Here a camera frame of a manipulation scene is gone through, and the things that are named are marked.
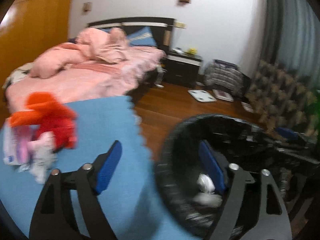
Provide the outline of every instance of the red stuffed toy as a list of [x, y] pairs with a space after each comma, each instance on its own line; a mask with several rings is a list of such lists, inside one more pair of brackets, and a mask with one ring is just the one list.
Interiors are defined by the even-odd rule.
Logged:
[[10, 117], [12, 127], [20, 125], [39, 124], [36, 131], [36, 140], [44, 132], [53, 132], [55, 136], [55, 150], [62, 147], [76, 146], [76, 113], [65, 105], [60, 104], [48, 92], [34, 92], [26, 107], [32, 111], [16, 112]]

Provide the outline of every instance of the wall switch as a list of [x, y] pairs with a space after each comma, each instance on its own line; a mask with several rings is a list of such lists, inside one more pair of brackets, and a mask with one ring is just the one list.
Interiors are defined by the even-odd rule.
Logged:
[[177, 28], [186, 28], [186, 24], [185, 23], [180, 23], [180, 22], [174, 22], [174, 26]]

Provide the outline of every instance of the pink blanket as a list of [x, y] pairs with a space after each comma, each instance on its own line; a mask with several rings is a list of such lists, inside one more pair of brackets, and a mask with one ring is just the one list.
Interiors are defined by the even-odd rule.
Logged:
[[76, 67], [105, 73], [119, 73], [112, 64], [129, 60], [128, 41], [119, 28], [110, 33], [95, 28], [86, 28], [77, 37], [77, 44], [65, 42], [41, 54], [30, 71], [31, 77], [47, 79], [60, 69]]
[[130, 60], [113, 65], [118, 70], [112, 74], [71, 68], [48, 79], [27, 76], [6, 90], [9, 110], [24, 111], [25, 101], [36, 91], [50, 92], [62, 103], [124, 95], [137, 88], [144, 73], [155, 69], [164, 56], [162, 50], [153, 47], [129, 47], [127, 53]]

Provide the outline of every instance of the dark headboard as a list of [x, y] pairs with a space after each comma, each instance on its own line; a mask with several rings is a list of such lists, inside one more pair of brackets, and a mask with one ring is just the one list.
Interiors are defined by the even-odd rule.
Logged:
[[172, 27], [175, 19], [160, 18], [160, 17], [129, 17], [103, 20], [98, 22], [88, 23], [88, 27], [94, 28], [122, 28], [127, 35], [141, 30], [145, 26], [149, 26], [152, 36], [156, 41], [158, 48], [166, 54], [169, 52], [171, 44]]

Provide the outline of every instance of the wooden wardrobe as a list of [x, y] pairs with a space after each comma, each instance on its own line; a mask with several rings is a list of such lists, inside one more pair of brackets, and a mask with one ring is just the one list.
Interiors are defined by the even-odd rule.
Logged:
[[[0, 84], [15, 68], [33, 62], [68, 39], [71, 0], [15, 0], [0, 24]], [[0, 125], [8, 113], [0, 98]]]

